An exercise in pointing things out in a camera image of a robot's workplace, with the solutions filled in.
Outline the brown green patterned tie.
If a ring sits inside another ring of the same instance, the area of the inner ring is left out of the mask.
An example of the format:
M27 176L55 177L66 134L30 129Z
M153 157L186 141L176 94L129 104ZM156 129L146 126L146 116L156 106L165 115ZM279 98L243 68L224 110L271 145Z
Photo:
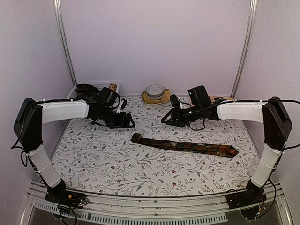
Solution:
M231 145L157 140L144 138L140 133L134 133L131 137L131 141L139 145L145 145L158 149L208 154L227 158L233 158L234 156L239 154L239 151Z

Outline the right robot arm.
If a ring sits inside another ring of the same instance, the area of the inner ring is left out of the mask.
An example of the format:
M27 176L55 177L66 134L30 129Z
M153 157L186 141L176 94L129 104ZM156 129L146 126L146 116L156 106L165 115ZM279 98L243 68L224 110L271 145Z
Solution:
M264 149L256 171L248 181L246 190L227 194L231 209L265 200L264 185L270 181L278 162L286 149L285 143L292 129L291 119L279 97L267 100L226 100L211 101L204 86L188 90L192 107L181 108L176 95L170 96L172 109L164 116L162 123L184 127L198 119L246 120L263 124Z

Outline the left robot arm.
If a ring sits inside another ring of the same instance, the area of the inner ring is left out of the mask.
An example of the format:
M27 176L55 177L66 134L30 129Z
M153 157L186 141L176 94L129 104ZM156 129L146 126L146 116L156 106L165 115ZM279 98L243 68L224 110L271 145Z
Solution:
M77 96L72 98L24 99L13 126L17 140L11 149L21 150L23 166L31 166L45 184L49 200L59 203L85 195L67 191L46 149L45 129L72 119L90 119L93 125L110 129L135 127L132 115L124 111L127 101L118 92L90 84L79 84L75 91Z

